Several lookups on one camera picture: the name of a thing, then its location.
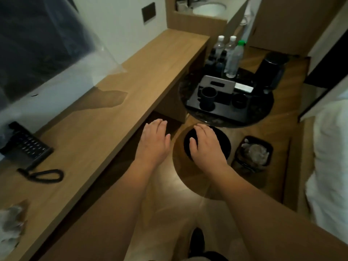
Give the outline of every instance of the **black kettle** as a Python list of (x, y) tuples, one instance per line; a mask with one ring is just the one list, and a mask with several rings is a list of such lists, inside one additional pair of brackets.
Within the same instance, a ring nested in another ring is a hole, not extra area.
[(267, 53), (253, 76), (254, 92), (267, 94), (276, 89), (288, 61), (289, 57), (286, 54), (279, 52)]

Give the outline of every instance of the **person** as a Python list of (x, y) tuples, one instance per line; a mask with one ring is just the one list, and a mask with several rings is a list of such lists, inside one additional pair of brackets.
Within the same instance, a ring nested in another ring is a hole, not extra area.
[[(41, 261), (124, 259), (146, 185), (151, 174), (169, 154), (171, 140), (170, 135), (165, 135), (166, 125), (167, 121), (161, 119), (145, 125), (135, 159), (128, 170), (46, 252)], [(210, 127), (197, 124), (194, 129), (198, 144), (190, 139), (192, 158), (220, 190), (253, 259), (348, 259), (345, 243), (241, 178), (227, 164)], [(189, 261), (209, 260), (209, 256), (197, 257), (202, 256), (202, 252), (202, 231), (195, 229)]]

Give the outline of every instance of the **person's left hand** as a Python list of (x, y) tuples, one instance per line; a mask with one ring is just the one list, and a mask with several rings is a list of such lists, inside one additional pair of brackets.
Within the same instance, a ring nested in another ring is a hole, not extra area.
[(169, 154), (171, 135), (165, 135), (167, 121), (154, 120), (145, 124), (143, 134), (136, 150), (135, 161), (154, 170)]

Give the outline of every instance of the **wooden desk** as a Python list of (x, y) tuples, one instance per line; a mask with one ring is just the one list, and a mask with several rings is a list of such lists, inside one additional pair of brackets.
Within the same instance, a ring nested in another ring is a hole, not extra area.
[(7, 261), (28, 260), (206, 46), (209, 37), (165, 30), (40, 132), (55, 148), (38, 171), (59, 168), (58, 184), (25, 180), (0, 165), (0, 208), (28, 200), (26, 231)]

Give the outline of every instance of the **black telephone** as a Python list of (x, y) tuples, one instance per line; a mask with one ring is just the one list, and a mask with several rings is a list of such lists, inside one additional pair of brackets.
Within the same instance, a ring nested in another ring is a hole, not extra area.
[[(19, 173), (30, 181), (40, 183), (57, 183), (63, 180), (64, 173), (59, 169), (30, 174), (29, 171), (44, 161), (53, 152), (53, 148), (41, 142), (17, 122), (10, 123), (8, 127), (13, 130), (13, 133), (6, 146), (0, 149), (0, 153), (22, 167), (17, 169)], [(41, 178), (47, 174), (57, 174), (58, 178)]]

